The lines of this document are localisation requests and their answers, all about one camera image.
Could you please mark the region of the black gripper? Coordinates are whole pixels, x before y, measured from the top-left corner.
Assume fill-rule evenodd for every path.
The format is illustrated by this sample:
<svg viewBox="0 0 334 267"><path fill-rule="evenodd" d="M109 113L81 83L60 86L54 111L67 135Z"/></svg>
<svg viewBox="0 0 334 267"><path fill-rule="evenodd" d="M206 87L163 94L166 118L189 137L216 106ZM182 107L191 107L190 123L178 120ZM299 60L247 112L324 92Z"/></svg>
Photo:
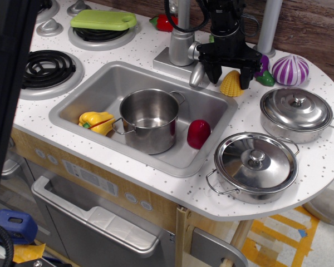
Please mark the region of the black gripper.
<svg viewBox="0 0 334 267"><path fill-rule="evenodd" d="M240 87L242 90L249 88L253 74L262 68L262 55L250 48L241 33L231 37L213 36L214 42L197 46L199 61L204 65L205 73L209 81L218 83L222 75L222 67L240 69Z"/></svg>

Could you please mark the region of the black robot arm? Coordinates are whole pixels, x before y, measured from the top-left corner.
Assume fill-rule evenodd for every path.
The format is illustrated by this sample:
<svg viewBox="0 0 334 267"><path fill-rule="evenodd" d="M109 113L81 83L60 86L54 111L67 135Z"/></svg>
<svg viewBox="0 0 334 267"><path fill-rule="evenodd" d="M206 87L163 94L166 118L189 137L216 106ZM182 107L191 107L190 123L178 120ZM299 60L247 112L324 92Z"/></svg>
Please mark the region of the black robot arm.
<svg viewBox="0 0 334 267"><path fill-rule="evenodd" d="M256 72L261 70L262 54L245 42L244 1L205 1L211 19L214 42L197 46L199 62L209 81L216 84L222 67L240 70L240 86L245 90Z"/></svg>

